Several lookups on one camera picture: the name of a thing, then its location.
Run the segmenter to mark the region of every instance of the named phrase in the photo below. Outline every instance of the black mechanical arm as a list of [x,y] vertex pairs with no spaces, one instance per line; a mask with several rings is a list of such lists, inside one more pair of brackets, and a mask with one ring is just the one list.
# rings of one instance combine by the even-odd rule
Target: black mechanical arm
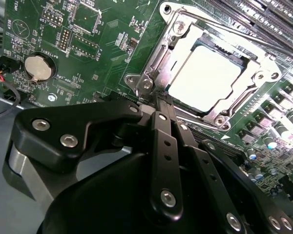
[[[293,223],[212,141],[195,141],[170,96],[17,115],[3,174],[40,203],[40,234],[293,234]],[[77,181],[80,161],[132,153]]]

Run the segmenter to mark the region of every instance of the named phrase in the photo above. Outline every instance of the cpu socket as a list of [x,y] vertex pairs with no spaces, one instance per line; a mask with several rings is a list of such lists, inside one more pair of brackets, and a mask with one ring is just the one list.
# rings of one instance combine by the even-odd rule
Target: cpu socket
[[125,76],[141,102],[168,91],[179,119],[228,131],[230,119],[262,85],[281,79],[274,56],[223,29],[206,24],[217,33],[206,30],[196,16],[217,21],[198,8],[163,2],[160,14],[167,27],[144,71]]

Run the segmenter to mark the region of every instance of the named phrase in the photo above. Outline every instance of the metal rivet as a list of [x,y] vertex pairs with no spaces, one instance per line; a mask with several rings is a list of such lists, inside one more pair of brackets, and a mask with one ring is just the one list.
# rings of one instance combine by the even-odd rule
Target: metal rivet
[[278,223],[278,221],[274,217],[270,216],[268,219],[274,228],[276,228],[277,230],[281,229],[280,224]]
[[180,127],[183,129],[183,130],[188,130],[188,128],[186,127],[186,125],[184,125],[184,124],[180,124]]
[[159,115],[159,116],[162,120],[167,120],[167,118],[164,115]]
[[212,150],[215,150],[215,146],[212,144],[212,143],[207,143],[207,146],[212,149]]
[[130,106],[130,110],[134,113],[138,113],[138,109],[136,107]]
[[174,207],[176,205],[176,198],[170,191],[163,190],[161,192],[161,199],[167,207]]
[[284,225],[287,229],[289,229],[290,231],[293,229],[293,228],[292,228],[292,225],[289,223],[289,221],[288,221],[287,219],[285,219],[285,218],[281,218],[281,221],[282,221],[283,225]]
[[230,226],[235,229],[237,232],[241,231],[241,223],[239,220],[231,213],[227,214],[227,221]]
[[63,146],[67,148],[74,148],[78,145],[78,140],[75,136],[65,134],[61,137],[60,142]]
[[48,121],[44,119],[37,119],[32,122],[32,126],[37,131],[46,131],[50,128],[50,124]]

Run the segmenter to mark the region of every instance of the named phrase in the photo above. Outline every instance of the motherboard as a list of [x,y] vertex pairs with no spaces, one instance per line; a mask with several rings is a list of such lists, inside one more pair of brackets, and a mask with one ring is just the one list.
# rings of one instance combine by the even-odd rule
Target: motherboard
[[7,0],[6,79],[38,107],[168,91],[195,135],[243,151],[273,194],[293,180],[293,58],[200,21],[293,51],[290,0]]

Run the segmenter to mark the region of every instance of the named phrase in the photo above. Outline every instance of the connector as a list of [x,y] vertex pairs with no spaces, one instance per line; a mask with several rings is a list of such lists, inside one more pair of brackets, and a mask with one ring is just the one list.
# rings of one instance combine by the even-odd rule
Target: connector
[[20,67],[21,61],[14,60],[6,56],[0,57],[0,71],[2,71],[3,74],[13,73],[20,69]]

